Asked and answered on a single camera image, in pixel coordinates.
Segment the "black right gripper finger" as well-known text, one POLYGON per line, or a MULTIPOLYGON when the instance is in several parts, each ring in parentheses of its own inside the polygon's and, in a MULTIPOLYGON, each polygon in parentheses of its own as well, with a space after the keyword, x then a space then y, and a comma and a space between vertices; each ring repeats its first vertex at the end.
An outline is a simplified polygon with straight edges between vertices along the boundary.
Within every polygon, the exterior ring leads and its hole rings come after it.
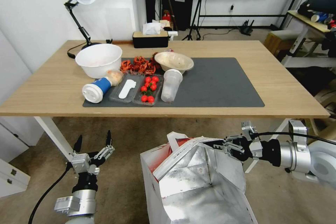
POLYGON ((208 141, 208 142, 204 142, 204 144, 214 150, 224 152, 229 157, 232 157, 235 159, 245 159, 246 158, 245 149, 242 146, 234 144, 232 142, 208 141))
POLYGON ((224 143, 243 144, 246 138, 243 135, 228 136, 223 140, 224 143))

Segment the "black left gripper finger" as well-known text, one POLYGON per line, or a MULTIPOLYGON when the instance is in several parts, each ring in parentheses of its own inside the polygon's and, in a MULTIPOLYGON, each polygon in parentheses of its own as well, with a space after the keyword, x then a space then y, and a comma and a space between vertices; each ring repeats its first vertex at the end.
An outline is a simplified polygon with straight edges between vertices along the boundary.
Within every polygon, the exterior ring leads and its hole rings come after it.
POLYGON ((81 147, 82 147, 82 141, 83 141, 83 136, 80 135, 77 139, 77 141, 75 142, 74 146, 73 146, 73 152, 74 153, 80 153, 81 147))
POLYGON ((100 167, 102 164, 106 162, 106 160, 112 155, 112 153, 115 150, 115 148, 112 145, 112 141, 113 140, 111 136, 111 131, 108 130, 106 136, 106 145, 91 159, 91 165, 100 167))

